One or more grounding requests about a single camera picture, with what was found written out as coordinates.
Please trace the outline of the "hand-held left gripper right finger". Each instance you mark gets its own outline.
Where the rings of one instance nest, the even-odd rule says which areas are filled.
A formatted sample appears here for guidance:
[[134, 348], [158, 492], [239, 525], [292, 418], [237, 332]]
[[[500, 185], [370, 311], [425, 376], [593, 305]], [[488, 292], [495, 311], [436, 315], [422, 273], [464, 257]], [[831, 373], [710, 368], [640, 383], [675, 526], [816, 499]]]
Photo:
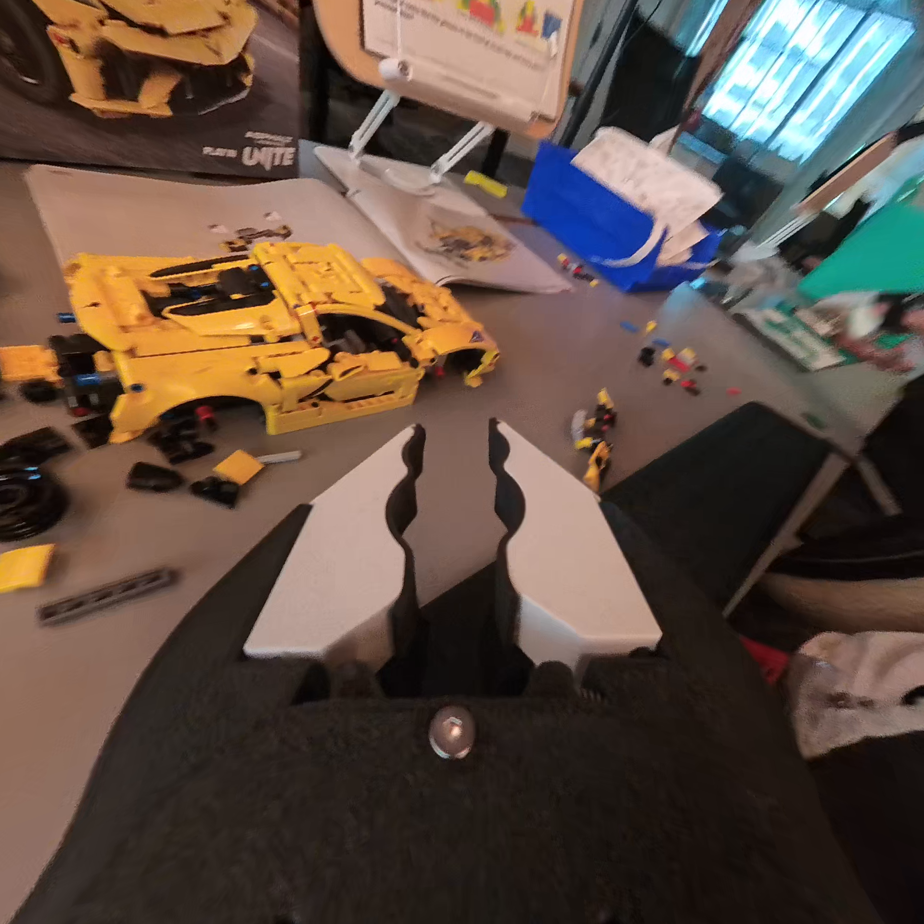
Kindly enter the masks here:
[[655, 649], [662, 629], [596, 495], [498, 419], [488, 461], [504, 528], [494, 592], [502, 643], [576, 676], [596, 657]]

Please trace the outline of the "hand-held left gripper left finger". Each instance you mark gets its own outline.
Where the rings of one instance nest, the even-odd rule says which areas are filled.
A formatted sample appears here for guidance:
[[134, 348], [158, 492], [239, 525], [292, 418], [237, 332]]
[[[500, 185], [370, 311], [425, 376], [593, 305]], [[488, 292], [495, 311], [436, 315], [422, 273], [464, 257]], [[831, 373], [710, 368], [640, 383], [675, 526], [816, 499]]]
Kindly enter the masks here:
[[313, 659], [376, 670], [412, 641], [414, 556], [426, 434], [405, 428], [309, 504], [244, 644], [252, 660]]

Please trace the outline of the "yellow black brick subassembly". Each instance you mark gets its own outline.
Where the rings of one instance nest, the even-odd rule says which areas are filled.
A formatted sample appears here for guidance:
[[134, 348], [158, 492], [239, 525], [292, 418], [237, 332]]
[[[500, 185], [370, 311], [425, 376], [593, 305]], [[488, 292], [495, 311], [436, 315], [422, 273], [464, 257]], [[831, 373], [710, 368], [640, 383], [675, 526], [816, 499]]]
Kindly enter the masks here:
[[605, 387], [597, 392], [592, 411], [578, 410], [572, 417], [570, 432], [574, 449], [588, 456], [582, 480], [597, 495], [610, 468], [616, 421], [615, 404]]

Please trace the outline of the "yellow brick sports car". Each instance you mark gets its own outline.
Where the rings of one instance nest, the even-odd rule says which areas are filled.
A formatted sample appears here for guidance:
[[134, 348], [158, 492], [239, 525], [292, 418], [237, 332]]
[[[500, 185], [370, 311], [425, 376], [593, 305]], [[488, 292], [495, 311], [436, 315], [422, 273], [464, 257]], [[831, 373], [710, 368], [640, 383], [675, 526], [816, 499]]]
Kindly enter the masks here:
[[234, 399], [270, 435], [414, 403], [446, 365], [479, 387], [500, 350], [445, 287], [336, 245], [262, 242], [212, 259], [80, 253], [63, 268], [75, 323], [120, 393], [109, 441]]

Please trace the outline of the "yellow flat brick tile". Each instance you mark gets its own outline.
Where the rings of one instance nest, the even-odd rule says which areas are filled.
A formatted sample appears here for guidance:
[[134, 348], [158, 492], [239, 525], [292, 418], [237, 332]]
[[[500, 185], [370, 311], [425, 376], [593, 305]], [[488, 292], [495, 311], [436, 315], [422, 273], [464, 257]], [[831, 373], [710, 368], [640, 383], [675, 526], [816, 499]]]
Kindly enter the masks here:
[[242, 449], [238, 449], [215, 465], [212, 471], [214, 476], [232, 482], [240, 487], [247, 484], [249, 480], [257, 476], [265, 467], [265, 464], [262, 463], [259, 458], [251, 456]]

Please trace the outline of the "long black brick beam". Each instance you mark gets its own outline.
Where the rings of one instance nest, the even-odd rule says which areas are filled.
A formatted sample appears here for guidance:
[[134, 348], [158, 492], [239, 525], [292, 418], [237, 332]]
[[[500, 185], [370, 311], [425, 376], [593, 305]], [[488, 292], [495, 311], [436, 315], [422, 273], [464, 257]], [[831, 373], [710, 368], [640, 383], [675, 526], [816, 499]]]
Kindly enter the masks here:
[[42, 605], [36, 612], [37, 623], [44, 627], [54, 627], [97, 616], [168, 590], [178, 583], [179, 577], [179, 571], [170, 567], [125, 577]]

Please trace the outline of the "scatter of small bricks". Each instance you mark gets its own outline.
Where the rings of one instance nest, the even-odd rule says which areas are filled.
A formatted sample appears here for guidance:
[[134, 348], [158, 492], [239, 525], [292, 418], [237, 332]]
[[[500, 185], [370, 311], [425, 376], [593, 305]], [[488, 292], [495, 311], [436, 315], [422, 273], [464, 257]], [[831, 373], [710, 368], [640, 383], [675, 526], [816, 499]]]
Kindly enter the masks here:
[[566, 252], [555, 268], [573, 287], [556, 302], [562, 317], [549, 378], [558, 396], [594, 398], [607, 389], [619, 412], [646, 416], [680, 396], [741, 395], [721, 384], [719, 347], [705, 320], [684, 311], [684, 286], [678, 294], [623, 294]]

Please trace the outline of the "person's fleece jacket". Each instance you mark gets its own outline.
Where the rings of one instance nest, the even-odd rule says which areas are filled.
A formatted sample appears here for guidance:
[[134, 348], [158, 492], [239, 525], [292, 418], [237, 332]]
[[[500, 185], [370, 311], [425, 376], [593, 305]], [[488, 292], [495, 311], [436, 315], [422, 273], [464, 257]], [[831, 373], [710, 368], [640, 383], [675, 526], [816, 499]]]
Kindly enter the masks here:
[[922, 555], [792, 552], [763, 579], [817, 632], [786, 692], [803, 758], [923, 730]]

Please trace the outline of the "green white booklet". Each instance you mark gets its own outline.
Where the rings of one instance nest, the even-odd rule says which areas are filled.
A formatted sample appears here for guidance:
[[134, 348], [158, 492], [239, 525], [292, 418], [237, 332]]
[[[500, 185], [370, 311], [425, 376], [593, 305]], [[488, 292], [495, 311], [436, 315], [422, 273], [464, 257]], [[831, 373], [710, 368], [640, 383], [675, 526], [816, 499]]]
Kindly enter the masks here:
[[805, 324], [793, 310], [772, 305], [736, 309], [730, 316], [802, 372], [825, 372], [854, 362], [830, 338]]

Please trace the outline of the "black brick wheel arch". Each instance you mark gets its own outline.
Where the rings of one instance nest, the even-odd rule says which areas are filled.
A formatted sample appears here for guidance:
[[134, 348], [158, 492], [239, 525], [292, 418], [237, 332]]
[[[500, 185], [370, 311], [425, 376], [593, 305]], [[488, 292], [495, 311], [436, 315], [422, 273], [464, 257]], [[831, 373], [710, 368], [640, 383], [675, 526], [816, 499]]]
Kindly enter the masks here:
[[55, 429], [38, 430], [11, 437], [1, 444], [3, 467], [35, 468], [63, 456], [72, 445]]

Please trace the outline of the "yellow black rear section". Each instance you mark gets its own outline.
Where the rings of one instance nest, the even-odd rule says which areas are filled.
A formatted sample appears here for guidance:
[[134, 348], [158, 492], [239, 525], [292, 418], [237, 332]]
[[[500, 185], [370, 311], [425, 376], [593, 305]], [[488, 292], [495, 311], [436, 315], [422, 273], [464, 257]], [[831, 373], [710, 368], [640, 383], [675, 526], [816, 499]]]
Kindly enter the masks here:
[[53, 335], [45, 346], [2, 347], [1, 372], [29, 403], [58, 401], [78, 418], [109, 414], [123, 393], [110, 352], [87, 334]]

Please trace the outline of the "white papers bundle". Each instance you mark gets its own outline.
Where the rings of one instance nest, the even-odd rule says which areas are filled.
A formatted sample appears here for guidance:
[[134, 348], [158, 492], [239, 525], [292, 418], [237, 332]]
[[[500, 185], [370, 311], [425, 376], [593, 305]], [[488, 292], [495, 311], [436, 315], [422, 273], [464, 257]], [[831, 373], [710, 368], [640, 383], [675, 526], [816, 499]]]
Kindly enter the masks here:
[[603, 127], [572, 158], [573, 167], [653, 220], [636, 252], [606, 265], [628, 267], [657, 250], [658, 266], [679, 266], [706, 238], [702, 221], [721, 202], [722, 190], [667, 154], [663, 142], [672, 136], [664, 132], [653, 145], [619, 128]]

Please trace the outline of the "open white instruction booklet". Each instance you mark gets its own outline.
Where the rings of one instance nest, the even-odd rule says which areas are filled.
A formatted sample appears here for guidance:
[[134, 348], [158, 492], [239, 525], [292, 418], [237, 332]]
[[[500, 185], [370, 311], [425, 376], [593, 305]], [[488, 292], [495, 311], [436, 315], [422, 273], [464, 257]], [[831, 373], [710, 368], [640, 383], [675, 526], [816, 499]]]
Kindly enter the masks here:
[[506, 226], [453, 193], [419, 198], [376, 180], [349, 192], [319, 179], [214, 186], [45, 165], [29, 167], [25, 183], [60, 264], [81, 252], [208, 258], [298, 242], [400, 260], [442, 285], [571, 289]]

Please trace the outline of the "green plastic container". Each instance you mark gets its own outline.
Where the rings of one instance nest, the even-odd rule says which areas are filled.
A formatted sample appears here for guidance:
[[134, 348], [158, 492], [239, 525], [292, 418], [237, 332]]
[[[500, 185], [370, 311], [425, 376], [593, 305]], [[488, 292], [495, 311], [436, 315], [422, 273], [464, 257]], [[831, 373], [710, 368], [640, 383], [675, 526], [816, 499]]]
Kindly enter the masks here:
[[892, 202], [862, 225], [797, 286], [811, 301], [866, 292], [923, 291], [922, 200]]

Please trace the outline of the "colourful printed sheet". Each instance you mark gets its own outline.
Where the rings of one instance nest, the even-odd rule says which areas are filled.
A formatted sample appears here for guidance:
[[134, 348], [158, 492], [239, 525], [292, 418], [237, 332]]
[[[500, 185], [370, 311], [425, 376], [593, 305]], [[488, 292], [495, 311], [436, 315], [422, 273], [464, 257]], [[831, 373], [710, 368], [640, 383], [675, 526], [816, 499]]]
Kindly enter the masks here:
[[365, 52], [389, 86], [504, 124], [556, 121], [578, 15], [567, 1], [361, 3]]

